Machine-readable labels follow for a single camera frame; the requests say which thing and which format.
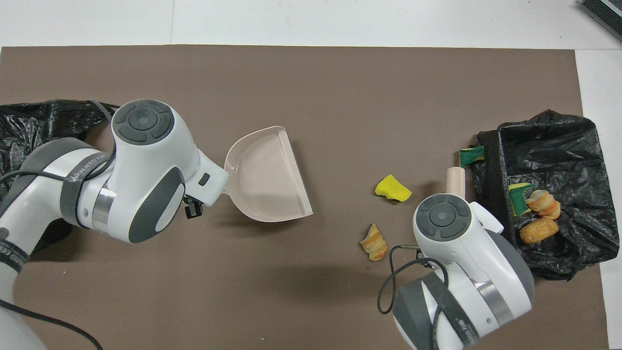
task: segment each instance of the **dustpan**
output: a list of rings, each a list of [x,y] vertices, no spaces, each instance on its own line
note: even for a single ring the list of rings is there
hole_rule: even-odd
[[[282,126],[241,138],[225,159],[223,193],[251,219],[279,222],[313,214],[294,151]]]

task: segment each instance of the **black ribbed object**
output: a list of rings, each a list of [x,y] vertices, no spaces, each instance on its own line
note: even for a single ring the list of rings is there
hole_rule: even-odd
[[[581,8],[622,40],[622,0],[585,0]]]

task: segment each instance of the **black trash bag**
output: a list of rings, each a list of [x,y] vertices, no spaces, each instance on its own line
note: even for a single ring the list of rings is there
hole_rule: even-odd
[[[617,256],[616,214],[592,121],[547,110],[528,121],[480,132],[477,139],[485,147],[485,161],[471,165],[476,199],[503,224],[503,236],[533,274],[570,280]],[[545,189],[561,203],[559,232],[532,245],[521,240],[519,230],[537,214],[512,215],[508,186],[519,182]]]
[[[116,106],[102,105],[109,113],[114,113],[112,108]],[[87,132],[105,119],[104,113],[91,101],[52,100],[0,106],[1,174],[19,169],[26,156],[46,142],[64,137],[84,141]],[[0,184],[0,201],[13,180]],[[34,251],[62,240],[70,232],[71,225],[64,220],[52,222]]]

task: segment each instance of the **brown table surface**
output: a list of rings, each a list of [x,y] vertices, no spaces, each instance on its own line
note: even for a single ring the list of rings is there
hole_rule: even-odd
[[[477,132],[548,108],[582,114],[568,50],[2,49],[0,103],[54,98],[167,102],[220,165],[238,138],[285,126],[315,211],[265,224],[223,196],[141,244],[76,229],[35,254],[16,303],[84,328],[106,350],[408,349],[392,317],[376,311],[389,265],[361,249],[369,224],[389,245],[415,244],[414,209],[444,191],[445,170]],[[107,128],[90,139],[105,151],[111,140]],[[374,195],[388,174],[412,190],[408,201]],[[400,252],[396,262],[412,258]],[[413,267],[398,282],[426,273]],[[28,322],[50,349],[89,348],[58,326]],[[593,267],[570,282],[537,280],[534,309],[474,348],[606,347]]]

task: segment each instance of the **gray circular button pad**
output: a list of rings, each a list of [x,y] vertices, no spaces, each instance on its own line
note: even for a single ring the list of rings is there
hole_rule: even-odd
[[[461,236],[471,224],[471,209],[459,197],[440,193],[419,204],[417,228],[428,238],[446,242]]]
[[[113,117],[113,130],[130,144],[152,144],[165,138],[175,124],[169,106],[154,100],[138,100],[123,105]]]

